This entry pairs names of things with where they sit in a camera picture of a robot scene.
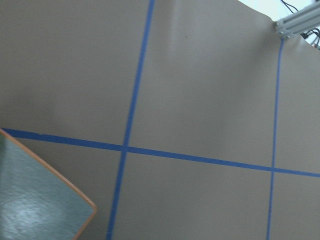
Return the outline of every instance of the green tabletop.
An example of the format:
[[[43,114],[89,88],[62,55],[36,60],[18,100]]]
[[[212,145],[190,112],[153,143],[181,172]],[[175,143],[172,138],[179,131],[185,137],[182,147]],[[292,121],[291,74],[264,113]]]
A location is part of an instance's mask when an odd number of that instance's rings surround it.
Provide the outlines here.
[[[95,207],[14,141],[0,134],[0,240],[71,240]]]

